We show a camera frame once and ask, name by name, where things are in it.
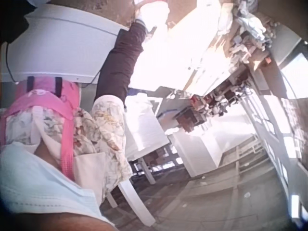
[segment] hand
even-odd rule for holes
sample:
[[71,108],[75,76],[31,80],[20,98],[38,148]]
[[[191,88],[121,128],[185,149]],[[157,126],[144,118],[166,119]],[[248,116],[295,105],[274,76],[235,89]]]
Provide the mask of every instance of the hand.
[[151,31],[154,26],[160,26],[166,23],[169,12],[168,3],[165,1],[156,1],[141,6],[136,13],[136,19],[141,20],[147,30]]

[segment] black cable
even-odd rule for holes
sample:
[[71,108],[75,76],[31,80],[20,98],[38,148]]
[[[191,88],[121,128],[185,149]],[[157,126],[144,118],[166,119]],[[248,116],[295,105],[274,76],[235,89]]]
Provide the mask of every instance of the black cable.
[[92,81],[90,83],[87,83],[85,86],[81,87],[81,88],[86,88],[88,85],[92,84],[96,77],[99,75],[99,73],[101,72],[101,69],[103,68],[103,66],[100,68],[100,70],[96,73],[96,75],[94,76],[94,78],[92,79]]
[[10,77],[12,79],[12,81],[14,83],[18,83],[17,81],[15,81],[15,79],[13,78],[13,75],[11,73],[11,70],[9,68],[9,63],[8,63],[8,51],[9,51],[9,43],[6,44],[6,50],[5,50],[5,64],[6,64],[6,68],[8,69],[8,72],[10,74]]

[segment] pink strap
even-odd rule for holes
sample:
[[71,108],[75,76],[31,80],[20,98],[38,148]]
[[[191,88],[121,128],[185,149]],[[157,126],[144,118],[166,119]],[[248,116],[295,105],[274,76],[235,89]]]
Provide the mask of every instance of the pink strap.
[[62,173],[74,181],[73,160],[74,160],[74,122],[66,119],[63,125],[61,143],[61,169]]
[[74,180],[73,159],[74,159],[74,121],[73,109],[67,107],[58,97],[50,92],[43,95],[35,93],[25,94],[18,98],[1,118],[1,145],[5,145],[6,118],[19,111],[32,106],[43,106],[50,108],[65,118],[61,142],[61,168],[62,173],[71,180]]

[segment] black sleeve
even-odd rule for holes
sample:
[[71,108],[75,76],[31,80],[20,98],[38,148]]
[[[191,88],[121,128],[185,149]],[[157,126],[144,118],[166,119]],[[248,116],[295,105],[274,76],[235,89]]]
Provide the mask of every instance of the black sleeve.
[[146,37],[146,28],[133,23],[129,31],[117,38],[115,47],[109,52],[102,66],[94,100],[103,95],[114,95],[123,103],[127,96],[130,78]]

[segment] white face mask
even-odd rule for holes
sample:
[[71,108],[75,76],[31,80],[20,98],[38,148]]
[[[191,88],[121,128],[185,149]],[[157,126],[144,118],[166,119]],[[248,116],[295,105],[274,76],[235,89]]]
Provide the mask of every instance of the white face mask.
[[94,192],[82,189],[46,161],[14,142],[1,153],[1,198],[12,213],[74,213],[112,224]]

